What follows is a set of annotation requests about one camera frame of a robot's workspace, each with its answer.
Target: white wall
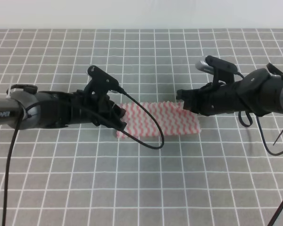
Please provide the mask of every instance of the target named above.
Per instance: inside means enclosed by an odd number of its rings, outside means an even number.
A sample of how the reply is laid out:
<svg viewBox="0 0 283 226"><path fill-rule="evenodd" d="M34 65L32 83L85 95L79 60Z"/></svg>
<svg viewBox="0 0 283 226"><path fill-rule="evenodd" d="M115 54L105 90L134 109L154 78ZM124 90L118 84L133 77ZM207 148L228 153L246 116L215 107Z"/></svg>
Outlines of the white wall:
<svg viewBox="0 0 283 226"><path fill-rule="evenodd" d="M0 0L0 28L283 27L283 0Z"/></svg>

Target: pink and white striped cloth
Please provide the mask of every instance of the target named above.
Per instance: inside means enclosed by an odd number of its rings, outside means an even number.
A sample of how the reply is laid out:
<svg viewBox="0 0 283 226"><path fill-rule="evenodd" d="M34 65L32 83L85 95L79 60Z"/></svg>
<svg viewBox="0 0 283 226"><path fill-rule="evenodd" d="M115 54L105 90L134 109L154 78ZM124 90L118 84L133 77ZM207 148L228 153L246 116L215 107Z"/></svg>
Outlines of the pink and white striped cloth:
<svg viewBox="0 0 283 226"><path fill-rule="evenodd" d="M159 123L165 136L200 133L197 115L184 110L183 103L159 102L141 103ZM135 103L120 105L127 112L122 121L127 123L125 131L133 136L151 137L159 136L159 130L154 121ZM117 132L117 137L127 137Z"/></svg>

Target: dish towel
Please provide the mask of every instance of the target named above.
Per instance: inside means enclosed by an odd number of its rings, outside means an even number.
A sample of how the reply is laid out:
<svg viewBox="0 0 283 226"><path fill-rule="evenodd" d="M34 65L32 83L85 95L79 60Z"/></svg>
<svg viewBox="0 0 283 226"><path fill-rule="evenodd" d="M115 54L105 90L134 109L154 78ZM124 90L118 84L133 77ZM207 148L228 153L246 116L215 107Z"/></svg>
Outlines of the dish towel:
<svg viewBox="0 0 283 226"><path fill-rule="evenodd" d="M146 108L156 119L165 136L200 133L197 115L184 110L183 102L144 102ZM120 107L126 110L122 121L127 123L125 131L135 137L160 136L155 122L137 104L127 103ZM117 137L125 138L127 135L117 131Z"/></svg>

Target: black wire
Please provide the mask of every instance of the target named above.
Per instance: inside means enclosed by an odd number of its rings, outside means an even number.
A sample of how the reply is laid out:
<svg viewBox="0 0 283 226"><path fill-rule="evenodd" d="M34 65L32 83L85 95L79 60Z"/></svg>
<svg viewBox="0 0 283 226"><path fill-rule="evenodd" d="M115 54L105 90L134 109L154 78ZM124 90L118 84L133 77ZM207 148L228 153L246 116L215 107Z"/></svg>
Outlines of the black wire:
<svg viewBox="0 0 283 226"><path fill-rule="evenodd" d="M138 103L136 100L134 100L131 96L129 96L127 94L127 97L129 97L131 100L133 100L135 103ZM132 140L136 141L137 143L147 147L147 148L150 148L150 149L154 149L154 150L157 150L157 149L160 149L164 146L165 144L165 137L164 137L164 134L159 126L159 124L157 123L157 121L155 120L155 118L143 107L141 106L139 103L139 107L142 108L142 110L144 110L149 116L150 118L155 122L155 124L157 125L158 127L158 130L160 132L160 135L161 135L161 145L160 146L151 146L149 144L146 144L144 142L142 142L141 140L137 139L136 137L132 136L131 134L127 133L126 131L124 131L123 129L119 129L119 128L116 128L115 125L113 123L111 123L110 121L108 121L107 119L105 119L104 117L102 117L100 114L97 114L96 112L86 108L86 107L83 107L81 105L74 105L74 104L71 104L69 102L66 102L66 101L61 101L61 100L44 100L44 101L39 101L37 103L34 103L32 105L30 105L29 107L27 107L25 110L28 112L30 109L32 109L33 107L35 106L38 106L38 105L42 105L42 104L45 104L45 103L49 103L49 102L58 102L58 103L61 103L63 105L67 105L67 106L70 106L70 107L75 107L75 108L80 108L81 110L83 111L86 111L88 113L90 113L92 116L96 117L97 119L99 119L100 121L104 122L106 125L108 125L109 127L111 128L114 128L122 133L124 133L125 135L127 135L129 138L131 138Z"/></svg>
<svg viewBox="0 0 283 226"><path fill-rule="evenodd" d="M243 74L241 74L240 72L237 72L236 74L239 75L242 79L244 79Z"/></svg>
<svg viewBox="0 0 283 226"><path fill-rule="evenodd" d="M277 208L276 212L274 213L273 217L271 218L271 220L269 221L267 226L273 226L275 221L278 219L280 213L283 210L283 200L281 202L281 204L279 205L279 207Z"/></svg>
<svg viewBox="0 0 283 226"><path fill-rule="evenodd" d="M9 175L9 166L10 166L10 159L11 159L11 154L14 149L16 137L22 122L23 118L23 112L20 113L17 124L14 130L13 137L10 142L9 146L9 151L8 151L8 157L6 159L6 169L5 169L5 181L4 181L4 196L3 196L3 213L2 213L2 226L5 226L6 223L6 212L7 212L7 204L8 204L8 175Z"/></svg>
<svg viewBox="0 0 283 226"><path fill-rule="evenodd" d="M261 128L261 124L260 124L260 120L259 120L259 117L256 116L256 119L257 119L257 122L258 122L258 127L259 127L259 130L260 130L260 134L261 134L261 138L262 138L262 141L263 141L263 145L266 149L266 151L272 155L272 156L279 156L281 154L283 154L283 151L279 152L279 153L272 153L267 145L266 145L266 141L265 141L265 138L264 138L264 134L263 134L263 131L262 131L262 128ZM282 212L283 210L283 200L281 202L281 204L279 205L278 209L276 210L276 212L274 213L273 217L271 218L271 220L269 221L268 225L267 226L273 226L275 221L278 219L280 213Z"/></svg>
<svg viewBox="0 0 283 226"><path fill-rule="evenodd" d="M241 112L238 112L238 119L239 119L239 122L240 122L240 124L241 124L242 126L244 126L244 127L250 127L250 126L253 124L253 119L251 118L251 115L250 115L249 112L245 112L245 114L246 114L246 117L248 118L250 124L248 125L248 124L246 124L246 123L243 121L243 119L242 119L242 117L241 117Z"/></svg>
<svg viewBox="0 0 283 226"><path fill-rule="evenodd" d="M264 138L264 134L263 134L262 128L261 128L260 119L259 119L258 116L256 116L256 119L257 119L257 122L258 122L258 127L259 127L259 131L260 131L261 138L262 138L262 141L263 141L263 145L264 145L266 151L267 151L270 155L272 155L272 156L279 156L279 155L283 154L283 151L278 152L278 153L273 153L273 152L271 152L271 151L269 150L269 148L267 147L265 138Z"/></svg>

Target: gray grid mat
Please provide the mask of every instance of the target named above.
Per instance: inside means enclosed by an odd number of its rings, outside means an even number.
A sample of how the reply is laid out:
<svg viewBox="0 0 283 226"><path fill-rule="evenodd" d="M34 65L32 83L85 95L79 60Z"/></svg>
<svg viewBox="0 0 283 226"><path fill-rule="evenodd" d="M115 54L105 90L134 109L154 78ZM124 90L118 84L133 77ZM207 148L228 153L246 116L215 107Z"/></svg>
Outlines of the gray grid mat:
<svg viewBox="0 0 283 226"><path fill-rule="evenodd" d="M268 62L283 71L283 29L0 30L0 97L12 76L40 90L82 89L94 64L139 101L175 101L175 90L212 80L194 68L202 55L231 61L243 74ZM21 131L8 225L266 225L283 197L283 157L266 154L256 123L245 129L233 114L199 120L201 134L167 137L160 151L90 124ZM262 126L271 146L283 116L268 115ZM0 221L12 133L0 127ZM283 149L283 137L274 149Z"/></svg>

